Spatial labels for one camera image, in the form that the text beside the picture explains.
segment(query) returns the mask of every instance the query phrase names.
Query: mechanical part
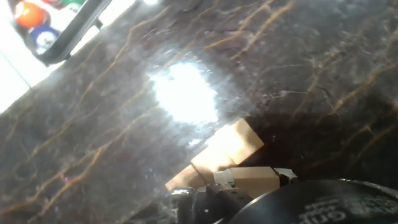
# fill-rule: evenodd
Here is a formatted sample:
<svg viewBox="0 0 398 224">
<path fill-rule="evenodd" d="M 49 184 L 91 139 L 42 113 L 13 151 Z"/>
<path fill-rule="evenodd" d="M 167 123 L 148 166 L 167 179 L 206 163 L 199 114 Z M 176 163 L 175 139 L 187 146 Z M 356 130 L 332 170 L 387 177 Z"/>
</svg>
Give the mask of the mechanical part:
<svg viewBox="0 0 398 224">
<path fill-rule="evenodd" d="M 193 201 L 180 197 L 185 203 L 179 203 L 177 223 L 395 224 L 398 199 L 391 194 L 394 190 L 386 189 L 361 182 L 318 180 L 287 185 L 252 200 L 239 189 L 211 184 L 199 188 Z"/>
<path fill-rule="evenodd" d="M 367 185 L 319 180 L 288 185 L 260 196 L 230 224 L 392 224 L 398 222 L 398 200 Z"/>
</svg>

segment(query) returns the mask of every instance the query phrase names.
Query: brown marble vein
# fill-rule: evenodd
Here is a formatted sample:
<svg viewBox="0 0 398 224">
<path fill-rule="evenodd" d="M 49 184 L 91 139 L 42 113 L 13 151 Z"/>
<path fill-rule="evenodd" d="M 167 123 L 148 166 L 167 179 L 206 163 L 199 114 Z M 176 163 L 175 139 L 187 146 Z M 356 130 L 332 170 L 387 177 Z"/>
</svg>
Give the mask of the brown marble vein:
<svg viewBox="0 0 398 224">
<path fill-rule="evenodd" d="M 31 219 L 28 220 L 28 223 L 33 223 L 36 221 L 37 218 L 42 217 L 50 208 L 51 206 L 56 202 L 56 200 L 58 200 L 62 194 L 64 192 L 66 192 L 72 185 L 77 184 L 78 182 L 80 182 L 82 179 L 84 179 L 87 175 L 88 172 L 90 171 L 90 169 L 95 165 L 96 161 L 98 160 L 98 158 L 100 157 L 100 155 L 102 155 L 102 153 L 104 153 L 104 151 L 106 151 L 107 149 L 109 149 L 109 147 L 114 144 L 116 141 L 118 141 L 119 139 L 121 139 L 131 128 L 131 126 L 139 119 L 141 119 L 143 116 L 147 115 L 148 113 L 150 113 L 152 110 L 159 108 L 159 106 L 154 106 L 151 109 L 147 110 L 146 112 L 142 113 L 141 115 L 139 115 L 138 117 L 134 118 L 133 121 L 128 124 L 127 128 L 124 129 L 118 136 L 116 136 L 115 138 L 113 138 L 112 140 L 110 140 L 107 144 L 104 144 L 103 146 L 99 147 L 98 150 L 96 151 L 94 157 L 92 158 L 91 162 L 88 164 L 88 166 L 86 167 L 86 169 L 77 177 L 75 177 L 74 179 L 70 180 L 69 182 L 67 182 L 67 184 L 65 184 L 52 198 L 51 200 L 48 202 L 48 204 L 46 204 L 46 206 L 43 208 L 43 210 L 38 213 L 37 215 L 35 215 L 34 217 L 32 217 Z"/>
</svg>

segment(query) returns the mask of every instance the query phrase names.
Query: orange billiard ball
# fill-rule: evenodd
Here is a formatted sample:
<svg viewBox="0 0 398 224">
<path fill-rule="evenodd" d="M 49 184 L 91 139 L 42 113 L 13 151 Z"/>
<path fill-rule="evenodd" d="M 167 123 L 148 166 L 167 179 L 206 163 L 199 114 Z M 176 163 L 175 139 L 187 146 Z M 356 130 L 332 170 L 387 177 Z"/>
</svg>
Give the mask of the orange billiard ball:
<svg viewBox="0 0 398 224">
<path fill-rule="evenodd" d="M 31 2 L 21 1 L 16 6 L 16 21 L 27 29 L 43 24 L 46 17 L 46 12 Z"/>
</svg>

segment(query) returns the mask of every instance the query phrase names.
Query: black plastic part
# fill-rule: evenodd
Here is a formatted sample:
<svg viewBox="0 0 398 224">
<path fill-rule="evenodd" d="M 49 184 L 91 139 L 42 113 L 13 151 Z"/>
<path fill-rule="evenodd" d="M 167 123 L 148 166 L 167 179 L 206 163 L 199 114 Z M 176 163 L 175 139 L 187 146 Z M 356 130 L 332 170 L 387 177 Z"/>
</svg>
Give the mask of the black plastic part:
<svg viewBox="0 0 398 224">
<path fill-rule="evenodd" d="M 224 218 L 223 203 L 206 193 L 206 187 L 198 189 L 193 200 L 193 223 L 216 223 Z"/>
<path fill-rule="evenodd" d="M 245 206 L 230 224 L 393 224 L 398 199 L 379 189 L 342 180 L 288 185 Z"/>
<path fill-rule="evenodd" d="M 68 27 L 60 34 L 53 46 L 43 54 L 32 53 L 44 64 L 65 60 L 87 30 L 98 20 L 98 16 L 112 0 L 87 0 Z"/>
</svg>

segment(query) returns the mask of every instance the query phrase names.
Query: pool ball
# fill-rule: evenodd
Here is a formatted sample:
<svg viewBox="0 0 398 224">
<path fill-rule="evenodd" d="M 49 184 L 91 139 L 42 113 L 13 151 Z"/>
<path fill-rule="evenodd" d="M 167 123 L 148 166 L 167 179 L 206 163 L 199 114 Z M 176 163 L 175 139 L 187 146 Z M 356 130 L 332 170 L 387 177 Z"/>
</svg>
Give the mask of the pool ball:
<svg viewBox="0 0 398 224">
<path fill-rule="evenodd" d="M 21 1 L 16 6 L 15 18 L 20 26 L 30 29 L 43 24 L 47 13 L 31 2 Z"/>
<path fill-rule="evenodd" d="M 40 25 L 32 29 L 30 37 L 37 47 L 37 53 L 42 54 L 48 50 L 60 35 L 59 31 L 48 25 Z"/>
<path fill-rule="evenodd" d="M 42 1 L 52 6 L 58 6 L 59 4 L 61 4 L 61 0 L 42 0 Z"/>
<path fill-rule="evenodd" d="M 62 0 L 62 4 L 64 6 L 67 6 L 67 5 L 71 4 L 71 3 L 76 3 L 76 4 L 79 4 L 79 5 L 82 5 L 85 1 L 86 0 Z"/>
</svg>

